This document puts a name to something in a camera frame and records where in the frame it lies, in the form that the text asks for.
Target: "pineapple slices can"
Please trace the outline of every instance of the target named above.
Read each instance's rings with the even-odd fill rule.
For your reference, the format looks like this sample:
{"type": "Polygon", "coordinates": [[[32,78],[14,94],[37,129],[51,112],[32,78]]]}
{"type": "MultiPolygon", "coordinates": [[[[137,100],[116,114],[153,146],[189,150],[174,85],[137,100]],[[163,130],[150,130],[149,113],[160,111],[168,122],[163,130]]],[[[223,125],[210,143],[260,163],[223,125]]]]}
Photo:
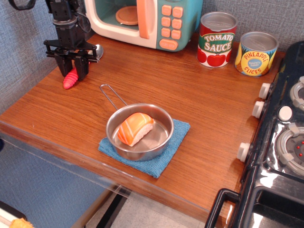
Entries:
{"type": "Polygon", "coordinates": [[[267,74],[274,60],[279,42],[264,32],[248,32],[242,35],[235,61],[236,69],[248,76],[267,74]]]}

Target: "tomato illustration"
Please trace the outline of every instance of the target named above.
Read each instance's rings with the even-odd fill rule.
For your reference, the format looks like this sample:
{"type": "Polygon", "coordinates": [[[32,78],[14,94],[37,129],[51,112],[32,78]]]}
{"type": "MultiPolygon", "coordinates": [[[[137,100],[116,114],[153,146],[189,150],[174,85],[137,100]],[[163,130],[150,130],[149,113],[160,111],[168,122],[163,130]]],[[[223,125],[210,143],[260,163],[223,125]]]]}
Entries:
{"type": "Polygon", "coordinates": [[[230,56],[231,56],[231,52],[232,52],[232,51],[229,51],[229,53],[227,54],[227,56],[226,56],[226,62],[229,62],[230,56]]]}
{"type": "Polygon", "coordinates": [[[200,63],[204,63],[207,60],[206,54],[200,48],[198,50],[198,60],[200,63]]]}
{"type": "Polygon", "coordinates": [[[216,54],[215,56],[208,56],[207,62],[211,67],[219,67],[226,60],[225,55],[216,54]]]}

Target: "orange plate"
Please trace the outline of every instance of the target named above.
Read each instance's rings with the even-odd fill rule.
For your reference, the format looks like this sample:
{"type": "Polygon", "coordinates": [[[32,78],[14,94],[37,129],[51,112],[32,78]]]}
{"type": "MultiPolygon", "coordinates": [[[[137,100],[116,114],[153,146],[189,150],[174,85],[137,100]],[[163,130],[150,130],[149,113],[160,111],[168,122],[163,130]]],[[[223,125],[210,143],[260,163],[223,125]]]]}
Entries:
{"type": "Polygon", "coordinates": [[[124,25],[138,25],[137,7],[126,6],[116,12],[116,20],[124,25]]]}

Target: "floor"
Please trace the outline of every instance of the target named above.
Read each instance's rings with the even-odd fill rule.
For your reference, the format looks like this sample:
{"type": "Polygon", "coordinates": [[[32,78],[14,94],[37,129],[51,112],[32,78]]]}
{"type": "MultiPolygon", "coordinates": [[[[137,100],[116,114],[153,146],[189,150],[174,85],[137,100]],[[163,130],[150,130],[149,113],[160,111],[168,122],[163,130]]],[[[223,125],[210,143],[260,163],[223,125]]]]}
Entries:
{"type": "MultiPolygon", "coordinates": [[[[86,228],[96,228],[116,194],[87,223],[86,228]]],[[[111,228],[204,228],[205,224],[154,200],[132,192],[124,203],[111,228]]]]}

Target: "stove knob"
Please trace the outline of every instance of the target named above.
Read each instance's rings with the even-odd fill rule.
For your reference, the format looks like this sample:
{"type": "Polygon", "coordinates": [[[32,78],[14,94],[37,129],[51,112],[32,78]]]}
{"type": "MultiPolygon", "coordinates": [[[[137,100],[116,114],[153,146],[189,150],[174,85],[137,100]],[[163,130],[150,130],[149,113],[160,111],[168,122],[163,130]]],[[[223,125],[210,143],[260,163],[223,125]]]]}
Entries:
{"type": "Polygon", "coordinates": [[[261,114],[262,114],[262,110],[263,110],[263,107],[264,107],[264,104],[265,102],[264,101],[257,101],[255,106],[253,107],[253,110],[252,110],[252,115],[255,117],[255,118],[260,118],[261,114]]]}
{"type": "Polygon", "coordinates": [[[269,83],[263,83],[258,97],[266,100],[268,92],[269,92],[269,88],[270,88],[269,83]]]}
{"type": "Polygon", "coordinates": [[[242,142],[238,148],[237,158],[241,160],[241,162],[245,162],[247,154],[249,152],[250,143],[242,142]]]}
{"type": "Polygon", "coordinates": [[[293,111],[289,106],[283,106],[280,108],[280,111],[278,113],[278,117],[281,121],[286,122],[291,119],[293,115],[293,111]]]}

